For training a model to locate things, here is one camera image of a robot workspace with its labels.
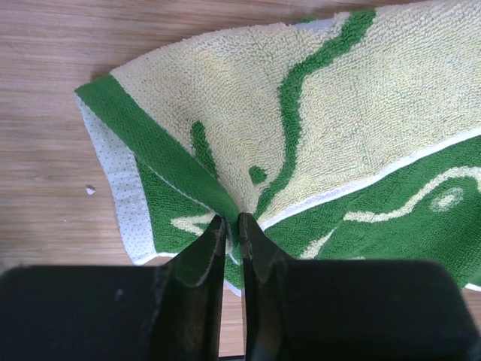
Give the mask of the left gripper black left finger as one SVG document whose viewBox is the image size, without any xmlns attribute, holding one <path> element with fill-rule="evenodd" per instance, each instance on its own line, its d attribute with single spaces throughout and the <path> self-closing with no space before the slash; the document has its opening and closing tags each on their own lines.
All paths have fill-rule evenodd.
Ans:
<svg viewBox="0 0 481 361">
<path fill-rule="evenodd" d="M 158 266 L 18 266 L 1 276 L 3 360 L 216 360 L 226 221 Z"/>
</svg>

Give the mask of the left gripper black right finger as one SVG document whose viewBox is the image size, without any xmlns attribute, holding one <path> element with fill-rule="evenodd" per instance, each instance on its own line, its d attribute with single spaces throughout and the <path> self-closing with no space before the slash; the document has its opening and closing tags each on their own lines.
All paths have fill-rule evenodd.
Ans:
<svg viewBox="0 0 481 361">
<path fill-rule="evenodd" d="M 301 260 L 238 220 L 248 360 L 478 360 L 480 333 L 426 260 Z"/>
</svg>

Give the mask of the green frog pattern towel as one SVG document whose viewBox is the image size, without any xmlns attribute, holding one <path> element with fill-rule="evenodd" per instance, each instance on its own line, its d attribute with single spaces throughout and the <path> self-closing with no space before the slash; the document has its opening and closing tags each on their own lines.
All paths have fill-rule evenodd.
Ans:
<svg viewBox="0 0 481 361">
<path fill-rule="evenodd" d="M 432 259 L 480 288 L 480 3 L 209 32 L 77 88 L 136 265 L 237 218 L 297 259 Z"/>
</svg>

